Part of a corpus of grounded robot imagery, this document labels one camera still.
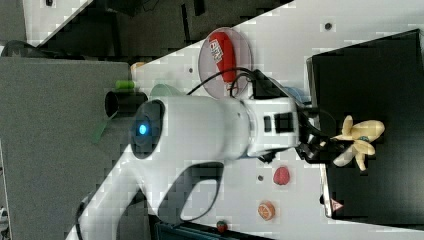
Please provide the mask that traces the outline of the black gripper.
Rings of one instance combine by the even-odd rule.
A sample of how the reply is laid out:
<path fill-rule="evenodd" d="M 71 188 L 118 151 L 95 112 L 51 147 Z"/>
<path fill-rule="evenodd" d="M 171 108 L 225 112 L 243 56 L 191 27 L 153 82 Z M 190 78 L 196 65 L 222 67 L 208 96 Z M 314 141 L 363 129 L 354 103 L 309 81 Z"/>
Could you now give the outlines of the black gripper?
<path fill-rule="evenodd" d="M 299 145 L 295 150 L 299 157 L 309 164 L 329 164 L 332 157 L 344 153 L 350 142 L 345 140 L 329 140 L 329 137 L 318 130 L 310 118 L 315 117 L 314 109 L 298 108 Z"/>

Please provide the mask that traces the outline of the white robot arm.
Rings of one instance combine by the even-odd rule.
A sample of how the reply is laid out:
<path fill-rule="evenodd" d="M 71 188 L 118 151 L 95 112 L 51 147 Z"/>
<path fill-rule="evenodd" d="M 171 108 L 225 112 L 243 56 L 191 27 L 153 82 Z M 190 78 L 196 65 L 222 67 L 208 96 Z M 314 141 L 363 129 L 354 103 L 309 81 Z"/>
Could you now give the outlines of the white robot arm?
<path fill-rule="evenodd" d="M 128 141 L 79 207 L 66 240 L 116 240 L 121 216 L 137 193 L 160 220 L 180 224 L 193 190 L 203 181 L 220 182 L 228 162 L 271 161 L 295 149 L 310 164 L 331 163 L 350 146 L 316 129 L 289 97 L 157 97 L 138 108 Z"/>

